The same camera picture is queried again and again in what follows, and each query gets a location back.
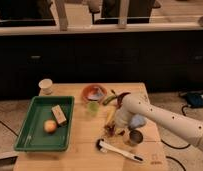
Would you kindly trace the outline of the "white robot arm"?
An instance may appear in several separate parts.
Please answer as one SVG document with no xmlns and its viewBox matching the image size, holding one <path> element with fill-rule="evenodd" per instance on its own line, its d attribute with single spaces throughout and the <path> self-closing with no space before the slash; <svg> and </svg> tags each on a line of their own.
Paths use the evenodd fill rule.
<svg viewBox="0 0 203 171">
<path fill-rule="evenodd" d="M 203 122 L 156 107 L 139 94 L 125 92 L 117 97 L 118 109 L 114 122 L 119 128 L 129 125 L 139 114 L 173 132 L 189 144 L 203 151 Z"/>
</svg>

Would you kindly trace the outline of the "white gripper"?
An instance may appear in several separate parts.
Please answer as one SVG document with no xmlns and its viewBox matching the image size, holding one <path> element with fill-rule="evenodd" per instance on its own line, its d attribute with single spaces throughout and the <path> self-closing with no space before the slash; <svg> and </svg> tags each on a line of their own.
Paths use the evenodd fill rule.
<svg viewBox="0 0 203 171">
<path fill-rule="evenodd" d="M 114 122 L 117 129 L 125 129 L 128 127 L 133 114 L 127 111 L 124 107 L 116 110 Z"/>
</svg>

